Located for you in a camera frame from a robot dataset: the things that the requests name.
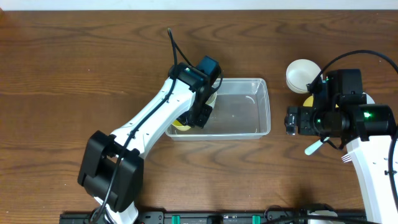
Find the white plastic bowl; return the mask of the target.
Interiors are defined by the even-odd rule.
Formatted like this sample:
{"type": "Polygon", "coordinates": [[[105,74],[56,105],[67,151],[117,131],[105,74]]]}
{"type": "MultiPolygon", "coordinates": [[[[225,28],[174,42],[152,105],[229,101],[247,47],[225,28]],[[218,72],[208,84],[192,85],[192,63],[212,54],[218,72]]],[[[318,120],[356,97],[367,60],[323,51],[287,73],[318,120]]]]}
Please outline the white plastic bowl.
{"type": "Polygon", "coordinates": [[[320,71],[321,68],[311,60],[295,60],[287,67],[286,84],[293,92],[306,94],[307,84],[311,83],[320,71]]]}

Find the yellow plastic cup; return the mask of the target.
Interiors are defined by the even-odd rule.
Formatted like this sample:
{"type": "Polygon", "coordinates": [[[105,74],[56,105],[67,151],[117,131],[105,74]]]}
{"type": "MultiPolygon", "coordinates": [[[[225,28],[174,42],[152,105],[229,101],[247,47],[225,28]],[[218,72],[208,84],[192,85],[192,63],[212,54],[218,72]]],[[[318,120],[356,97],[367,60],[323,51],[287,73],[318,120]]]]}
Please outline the yellow plastic cup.
{"type": "Polygon", "coordinates": [[[172,126],[174,126],[176,129],[178,129],[179,131],[188,131],[191,127],[188,125],[183,125],[182,123],[180,123],[178,120],[175,120],[172,123],[172,126]]]}

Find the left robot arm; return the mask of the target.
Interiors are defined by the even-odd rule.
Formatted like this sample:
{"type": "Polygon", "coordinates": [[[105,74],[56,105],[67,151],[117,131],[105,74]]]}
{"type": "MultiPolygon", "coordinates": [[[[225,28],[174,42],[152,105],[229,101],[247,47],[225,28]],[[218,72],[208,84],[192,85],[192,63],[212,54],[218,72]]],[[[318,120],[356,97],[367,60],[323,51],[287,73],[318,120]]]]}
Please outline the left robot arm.
{"type": "Polygon", "coordinates": [[[218,62],[203,59],[193,67],[179,63],[158,94],[135,116],[111,134],[95,132],[86,144],[78,183],[101,201],[88,223],[134,223],[134,200],[143,183],[144,159],[175,121],[203,128],[212,107],[206,102],[222,75],[218,62]]]}

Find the yellow plastic bowl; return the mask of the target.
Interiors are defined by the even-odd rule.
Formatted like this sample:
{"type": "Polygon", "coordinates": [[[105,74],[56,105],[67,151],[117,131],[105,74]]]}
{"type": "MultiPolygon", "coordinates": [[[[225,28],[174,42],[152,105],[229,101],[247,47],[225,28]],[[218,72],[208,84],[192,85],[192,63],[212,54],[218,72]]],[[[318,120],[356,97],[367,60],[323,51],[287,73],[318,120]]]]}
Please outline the yellow plastic bowl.
{"type": "Polygon", "coordinates": [[[313,106],[313,96],[309,96],[303,103],[305,107],[312,107],[313,106]]]}

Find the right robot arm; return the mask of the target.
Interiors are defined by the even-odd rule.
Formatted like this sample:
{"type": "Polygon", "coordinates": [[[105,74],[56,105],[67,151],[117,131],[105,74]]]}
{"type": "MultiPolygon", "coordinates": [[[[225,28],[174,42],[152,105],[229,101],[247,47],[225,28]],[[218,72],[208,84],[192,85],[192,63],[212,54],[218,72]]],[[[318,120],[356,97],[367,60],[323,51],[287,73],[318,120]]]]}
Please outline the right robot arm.
{"type": "Polygon", "coordinates": [[[339,138],[359,180],[368,221],[397,223],[397,124],[387,105],[366,100],[314,101],[311,107],[291,106],[285,117],[287,134],[318,136],[306,148],[313,154],[339,138]]]}

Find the grey plastic bowl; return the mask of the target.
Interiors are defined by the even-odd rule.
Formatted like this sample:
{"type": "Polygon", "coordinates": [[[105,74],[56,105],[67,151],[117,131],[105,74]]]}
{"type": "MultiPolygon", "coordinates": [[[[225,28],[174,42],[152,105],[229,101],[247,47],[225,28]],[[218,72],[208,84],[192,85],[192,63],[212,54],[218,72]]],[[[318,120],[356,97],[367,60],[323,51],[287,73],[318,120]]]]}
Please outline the grey plastic bowl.
{"type": "Polygon", "coordinates": [[[367,104],[375,104],[374,100],[369,96],[366,95],[367,104]]]}

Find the white plastic cup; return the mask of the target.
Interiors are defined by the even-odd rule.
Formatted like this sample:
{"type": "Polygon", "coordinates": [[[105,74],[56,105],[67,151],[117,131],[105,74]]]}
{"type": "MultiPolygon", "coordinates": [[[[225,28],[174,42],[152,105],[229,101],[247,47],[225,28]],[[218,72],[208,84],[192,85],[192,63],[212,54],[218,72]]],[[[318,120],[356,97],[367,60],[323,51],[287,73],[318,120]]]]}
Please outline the white plastic cup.
{"type": "Polygon", "coordinates": [[[215,106],[215,102],[216,102],[216,97],[217,97],[217,93],[213,93],[209,99],[206,101],[206,104],[212,108],[214,108],[215,106]]]}

